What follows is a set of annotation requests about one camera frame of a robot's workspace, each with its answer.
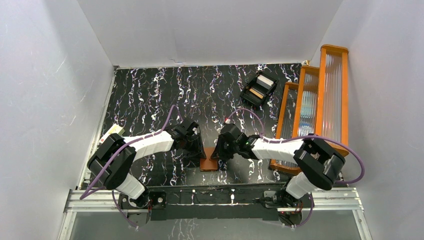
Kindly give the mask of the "brown leather card holder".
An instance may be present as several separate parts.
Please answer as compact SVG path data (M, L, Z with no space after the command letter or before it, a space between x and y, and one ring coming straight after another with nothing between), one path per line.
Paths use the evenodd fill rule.
M218 170L218 160L212 159L212 154L214 152L214 147L205 147L204 155L205 157L200 158L199 169L201 172L215 172Z

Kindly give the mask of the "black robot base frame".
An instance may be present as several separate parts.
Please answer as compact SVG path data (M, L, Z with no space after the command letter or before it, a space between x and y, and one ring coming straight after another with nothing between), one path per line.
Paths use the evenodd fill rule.
M122 193L117 202L128 217L143 213L151 221L262 219L298 224L311 200L308 195L300 199L285 196L283 186L282 183L150 186L142 207Z

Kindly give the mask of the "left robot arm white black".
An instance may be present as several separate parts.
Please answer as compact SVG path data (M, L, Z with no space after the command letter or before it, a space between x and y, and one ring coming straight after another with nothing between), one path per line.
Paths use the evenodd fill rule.
M134 161L156 153L187 151L189 158L205 159L199 124L191 118L163 130L134 137L110 134L88 160L88 169L107 190L126 195L137 208L149 203L149 190L130 174Z

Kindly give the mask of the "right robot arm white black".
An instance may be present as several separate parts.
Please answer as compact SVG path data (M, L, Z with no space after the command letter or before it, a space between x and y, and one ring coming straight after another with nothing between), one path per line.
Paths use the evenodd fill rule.
M246 135L232 123L225 124L211 159L229 160L235 154L251 160L280 160L296 164L301 172L282 190L282 202L295 207L305 194L331 190L345 165L345 158L323 137L314 134L292 139Z

